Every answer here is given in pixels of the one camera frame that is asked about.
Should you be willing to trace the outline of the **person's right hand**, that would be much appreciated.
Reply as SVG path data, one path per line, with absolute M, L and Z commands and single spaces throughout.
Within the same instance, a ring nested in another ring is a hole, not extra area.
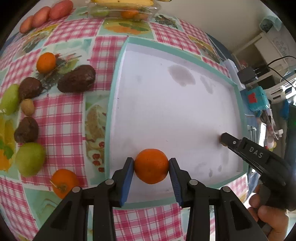
M 261 185 L 257 185 L 255 194 L 249 199 L 250 207 L 248 211 L 255 219 L 259 219 L 271 226 L 271 231 L 267 236 L 268 240 L 284 240 L 287 234 L 289 217 L 286 210 L 260 205 L 259 190 Z

